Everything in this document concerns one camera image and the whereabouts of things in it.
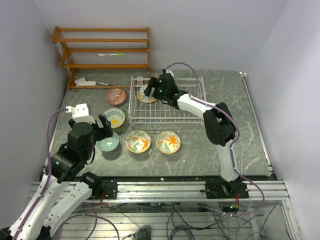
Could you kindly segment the orange floral bowl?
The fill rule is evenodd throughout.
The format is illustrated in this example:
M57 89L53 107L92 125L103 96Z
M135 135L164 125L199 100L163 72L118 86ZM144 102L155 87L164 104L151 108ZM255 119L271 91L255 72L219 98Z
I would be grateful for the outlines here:
M180 149L181 140L175 132L164 131L157 136L156 146L164 154L174 154Z
M151 138L145 131L135 130L127 135L125 145L132 153L144 153L150 148Z
M153 96L146 96L144 91L147 88L147 84L143 85L142 87L139 88L138 90L138 99L142 102L142 103L153 103L156 101L156 99Z

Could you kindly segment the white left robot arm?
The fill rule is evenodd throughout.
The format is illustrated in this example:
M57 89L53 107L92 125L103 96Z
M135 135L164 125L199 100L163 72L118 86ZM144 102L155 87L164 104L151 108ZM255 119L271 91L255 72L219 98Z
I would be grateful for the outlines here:
M40 186L17 221L0 230L2 240L49 240L79 204L101 195L102 179L92 172L86 172L71 193L58 201L61 193L88 164L88 160L94 159L96 143L113 136L111 122L103 114L98 117L102 127L96 121L69 120L71 130L66 143L48 160Z

